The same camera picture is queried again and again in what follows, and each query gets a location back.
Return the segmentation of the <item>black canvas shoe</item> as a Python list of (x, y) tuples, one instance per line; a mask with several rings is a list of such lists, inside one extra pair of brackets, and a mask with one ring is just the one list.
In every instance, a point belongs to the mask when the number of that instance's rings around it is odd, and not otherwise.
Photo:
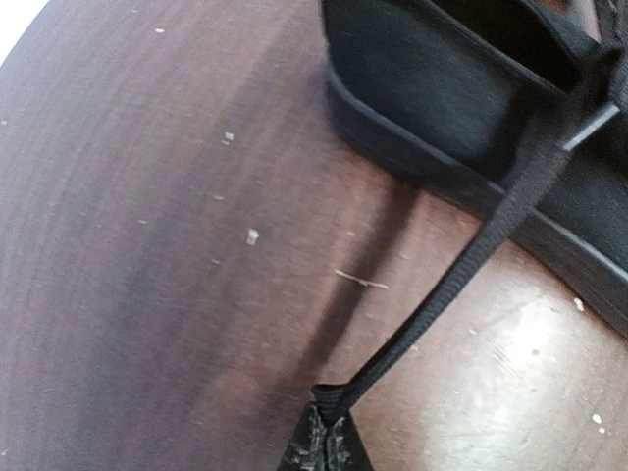
[(627, 5), (325, 1), (340, 132), (396, 176), (482, 219), (390, 340), (314, 389), (334, 423), (513, 239), (627, 330)]

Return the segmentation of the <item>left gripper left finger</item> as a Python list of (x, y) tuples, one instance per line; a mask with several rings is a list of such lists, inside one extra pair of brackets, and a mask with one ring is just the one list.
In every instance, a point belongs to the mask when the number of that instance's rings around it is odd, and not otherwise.
[(314, 402), (302, 411), (288, 440), (278, 471), (324, 471), (326, 426)]

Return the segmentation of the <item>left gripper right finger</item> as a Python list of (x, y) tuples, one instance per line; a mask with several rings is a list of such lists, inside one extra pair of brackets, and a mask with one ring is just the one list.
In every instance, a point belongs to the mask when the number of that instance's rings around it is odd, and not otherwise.
[(373, 471), (373, 465), (349, 412), (334, 423), (325, 441), (328, 471)]

